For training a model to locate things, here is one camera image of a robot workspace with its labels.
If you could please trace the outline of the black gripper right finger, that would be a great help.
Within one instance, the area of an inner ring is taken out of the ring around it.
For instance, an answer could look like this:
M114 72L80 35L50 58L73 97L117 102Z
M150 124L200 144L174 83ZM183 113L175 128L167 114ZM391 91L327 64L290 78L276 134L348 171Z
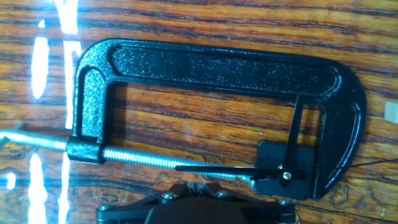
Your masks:
M295 223L295 202L261 200L216 183L196 183L196 214L204 223Z

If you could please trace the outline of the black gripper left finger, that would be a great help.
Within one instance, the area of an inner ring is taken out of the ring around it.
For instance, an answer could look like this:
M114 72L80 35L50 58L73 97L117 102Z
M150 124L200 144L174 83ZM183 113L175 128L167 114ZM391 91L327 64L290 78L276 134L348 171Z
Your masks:
M146 197L128 205L104 204L96 209L96 224L144 223L150 211L158 205L191 196L197 189L195 182L173 184L163 192Z

